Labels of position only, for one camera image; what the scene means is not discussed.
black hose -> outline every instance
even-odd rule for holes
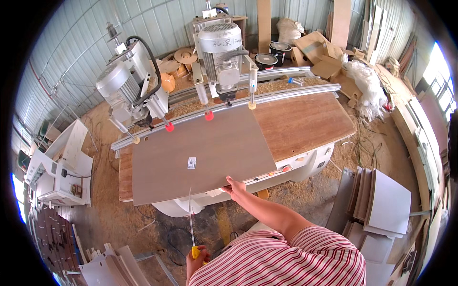
[[[161,78],[161,72],[159,71],[159,67],[158,67],[158,64],[156,63],[156,60],[154,58],[154,55],[153,53],[151,52],[151,49],[149,48],[148,44],[146,44],[145,40],[143,40],[141,37],[139,36],[130,36],[127,38],[127,40],[125,41],[127,46],[130,46],[131,42],[130,40],[131,39],[137,39],[139,40],[146,48],[146,51],[148,52],[149,54],[149,57],[151,58],[151,61],[153,62],[153,65],[154,65],[154,69],[156,70],[156,76],[158,77],[158,85],[156,85],[156,87],[154,87],[149,93],[145,94],[144,96],[142,96],[139,100],[137,100],[137,102],[135,103],[136,105],[140,105],[142,104],[145,99],[149,98],[150,96],[152,96],[153,94],[155,94],[159,88],[161,88],[161,84],[162,84],[162,78]]]
[[[212,9],[218,9],[218,10],[220,10],[220,11],[222,11],[222,12],[224,12],[224,13],[226,13],[226,14],[229,15],[229,12],[228,12],[226,9],[224,9],[223,7],[215,6],[215,7],[213,7]]]

wooden workbench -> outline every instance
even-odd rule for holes
[[[259,104],[253,113],[275,162],[356,132],[332,92]],[[133,145],[129,145],[120,150],[119,200],[124,202],[133,200],[132,148]]]

hand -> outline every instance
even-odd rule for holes
[[[227,176],[226,180],[228,181],[230,185],[226,187],[222,187],[221,189],[223,189],[223,191],[228,193],[231,196],[232,200],[240,204],[240,201],[243,195],[247,193],[245,183],[237,182],[234,179],[232,179],[230,176]]]
[[[189,280],[191,279],[191,276],[194,274],[194,272],[203,266],[204,261],[210,262],[210,253],[208,253],[206,250],[206,246],[199,245],[197,248],[201,251],[199,257],[196,259],[192,258],[192,249],[186,256],[186,285],[189,284]]]

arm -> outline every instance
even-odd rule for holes
[[[288,242],[299,230],[315,225],[284,205],[248,193],[244,183],[234,181],[230,176],[226,179],[230,186],[223,187],[223,190],[260,222],[281,233]]]

red rubber foot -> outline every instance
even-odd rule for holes
[[[165,126],[165,130],[167,130],[168,132],[172,132],[175,127],[173,126],[171,122],[169,122],[169,124],[170,124],[169,126],[167,125]]]
[[[207,113],[205,112],[205,119],[206,119],[207,121],[212,120],[212,119],[213,119],[213,111],[210,110],[210,113],[209,113],[209,114],[207,114]]]

